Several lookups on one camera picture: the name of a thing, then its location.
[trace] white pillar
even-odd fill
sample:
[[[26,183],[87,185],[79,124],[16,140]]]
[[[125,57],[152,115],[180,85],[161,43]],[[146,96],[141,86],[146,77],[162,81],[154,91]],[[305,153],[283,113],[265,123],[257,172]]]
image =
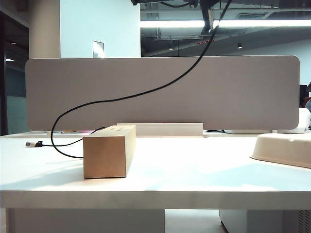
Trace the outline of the white pillar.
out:
[[[31,0],[29,58],[60,58],[59,0]]]

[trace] fluorescent light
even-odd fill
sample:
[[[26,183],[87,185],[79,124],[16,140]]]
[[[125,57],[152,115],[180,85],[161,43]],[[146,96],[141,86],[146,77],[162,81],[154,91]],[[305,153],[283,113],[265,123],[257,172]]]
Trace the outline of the fluorescent light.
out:
[[[141,21],[141,28],[202,28],[203,20]]]
[[[309,19],[295,20],[219,20],[213,22],[215,28],[219,24],[220,28],[248,28],[248,27],[311,27]]]

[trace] glass wall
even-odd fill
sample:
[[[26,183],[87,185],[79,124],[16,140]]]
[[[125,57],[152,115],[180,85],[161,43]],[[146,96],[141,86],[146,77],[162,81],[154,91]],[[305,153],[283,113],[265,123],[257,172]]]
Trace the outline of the glass wall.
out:
[[[28,28],[1,13],[1,135],[29,131],[26,122],[25,63]]]

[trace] usb connector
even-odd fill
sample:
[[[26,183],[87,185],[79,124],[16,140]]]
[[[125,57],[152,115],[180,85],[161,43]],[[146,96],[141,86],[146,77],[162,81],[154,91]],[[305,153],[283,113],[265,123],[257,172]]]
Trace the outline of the usb connector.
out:
[[[38,141],[38,142],[26,142],[26,147],[42,147],[42,142],[43,141]]]

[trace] wall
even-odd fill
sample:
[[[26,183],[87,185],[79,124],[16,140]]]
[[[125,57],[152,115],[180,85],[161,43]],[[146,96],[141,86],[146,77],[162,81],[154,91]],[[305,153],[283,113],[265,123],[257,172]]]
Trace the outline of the wall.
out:
[[[241,49],[224,55],[295,55],[300,60],[300,84],[311,82],[311,39],[251,50]]]
[[[29,58],[60,58],[59,0],[30,0]]]
[[[130,0],[60,0],[61,58],[93,57],[93,40],[106,57],[140,57],[139,22]]]

